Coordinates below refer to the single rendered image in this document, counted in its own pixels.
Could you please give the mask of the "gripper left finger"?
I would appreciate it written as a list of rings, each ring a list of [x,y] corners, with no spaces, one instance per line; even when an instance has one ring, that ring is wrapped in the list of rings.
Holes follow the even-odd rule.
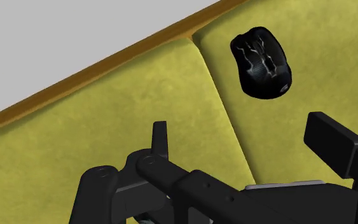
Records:
[[[93,167],[80,179],[69,224],[244,224],[244,196],[202,171],[169,161],[167,123],[153,124],[150,149],[127,157],[122,170]]]

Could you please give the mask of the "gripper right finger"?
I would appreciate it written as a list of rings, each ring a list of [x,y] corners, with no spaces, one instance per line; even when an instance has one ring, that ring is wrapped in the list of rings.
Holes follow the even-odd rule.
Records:
[[[358,191],[358,134],[318,111],[308,114],[303,140],[340,178],[353,179],[352,188]]]

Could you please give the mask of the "black computer mouse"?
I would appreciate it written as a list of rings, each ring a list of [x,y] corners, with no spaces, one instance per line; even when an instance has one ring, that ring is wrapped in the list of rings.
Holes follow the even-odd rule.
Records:
[[[265,27],[253,27],[231,40],[242,91],[257,99],[276,99],[290,89],[293,78],[286,55]]]

